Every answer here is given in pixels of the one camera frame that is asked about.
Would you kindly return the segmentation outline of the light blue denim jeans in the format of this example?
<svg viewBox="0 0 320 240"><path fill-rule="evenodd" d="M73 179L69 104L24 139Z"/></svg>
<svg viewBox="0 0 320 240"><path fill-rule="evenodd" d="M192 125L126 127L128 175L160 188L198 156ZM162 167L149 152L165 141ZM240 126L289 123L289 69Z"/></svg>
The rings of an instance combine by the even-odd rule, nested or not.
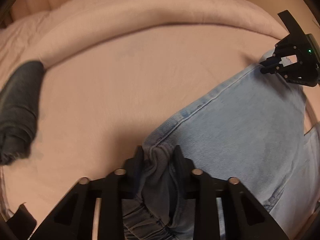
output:
<svg viewBox="0 0 320 240"><path fill-rule="evenodd" d="M294 238L319 198L319 125L305 132L299 85L258 64L170 117L143 142L145 167L123 201L127 239L192 239L195 202L178 190L175 146L214 178L237 177Z"/></svg>

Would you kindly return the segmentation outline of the pink bed sheet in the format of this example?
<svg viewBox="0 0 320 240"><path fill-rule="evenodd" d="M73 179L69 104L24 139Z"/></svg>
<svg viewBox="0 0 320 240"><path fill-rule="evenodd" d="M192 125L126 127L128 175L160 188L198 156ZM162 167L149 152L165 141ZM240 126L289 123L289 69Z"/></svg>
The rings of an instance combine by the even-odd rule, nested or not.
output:
<svg viewBox="0 0 320 240"><path fill-rule="evenodd" d="M41 222L81 177L98 179L180 110L270 55L276 39L221 25L152 28L50 68L27 159L3 168L7 209Z"/></svg>

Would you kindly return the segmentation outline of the rolled dark grey pants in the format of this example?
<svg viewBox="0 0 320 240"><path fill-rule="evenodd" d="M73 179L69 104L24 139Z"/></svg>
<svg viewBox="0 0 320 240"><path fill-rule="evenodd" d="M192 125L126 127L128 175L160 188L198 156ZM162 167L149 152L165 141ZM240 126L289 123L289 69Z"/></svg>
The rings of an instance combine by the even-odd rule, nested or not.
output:
<svg viewBox="0 0 320 240"><path fill-rule="evenodd" d="M18 67L1 90L1 165L28 157L37 132L44 66L29 61Z"/></svg>

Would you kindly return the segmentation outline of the pink folded duvet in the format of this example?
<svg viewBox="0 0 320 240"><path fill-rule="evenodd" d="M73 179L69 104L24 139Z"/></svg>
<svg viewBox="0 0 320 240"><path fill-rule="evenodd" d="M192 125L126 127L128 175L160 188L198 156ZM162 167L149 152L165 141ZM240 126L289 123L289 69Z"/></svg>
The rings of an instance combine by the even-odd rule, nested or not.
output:
<svg viewBox="0 0 320 240"><path fill-rule="evenodd" d="M25 61L51 67L101 41L158 25L222 24L277 39L286 35L246 0L69 0L16 21L10 9L1 30L1 83Z"/></svg>

